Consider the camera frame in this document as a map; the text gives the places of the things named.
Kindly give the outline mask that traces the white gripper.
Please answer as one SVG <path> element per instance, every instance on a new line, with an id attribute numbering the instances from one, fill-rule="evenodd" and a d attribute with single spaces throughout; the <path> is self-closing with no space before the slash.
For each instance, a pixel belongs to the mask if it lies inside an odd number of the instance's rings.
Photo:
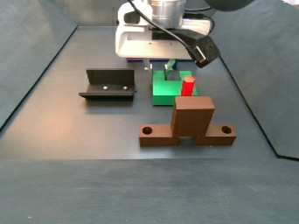
<path id="1" fill-rule="evenodd" d="M 150 59 L 170 59 L 165 64 L 165 75 L 174 70 L 177 59 L 190 60 L 185 45 L 145 20 L 137 13 L 174 32 L 178 29 L 193 30 L 203 35 L 211 32 L 211 20 L 186 18 L 186 2 L 127 2 L 118 10 L 117 54 L 123 58 L 141 58 L 145 70 L 153 70 Z"/>

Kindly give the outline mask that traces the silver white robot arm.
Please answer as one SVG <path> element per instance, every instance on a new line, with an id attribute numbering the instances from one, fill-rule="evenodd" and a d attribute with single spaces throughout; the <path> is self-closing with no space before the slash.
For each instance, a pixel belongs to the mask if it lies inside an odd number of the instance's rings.
<path id="1" fill-rule="evenodd" d="M 117 54 L 127 59 L 190 60 L 199 68 L 219 56 L 211 39 L 215 22 L 199 10 L 186 8 L 186 0 L 126 0 L 118 10 Z"/>

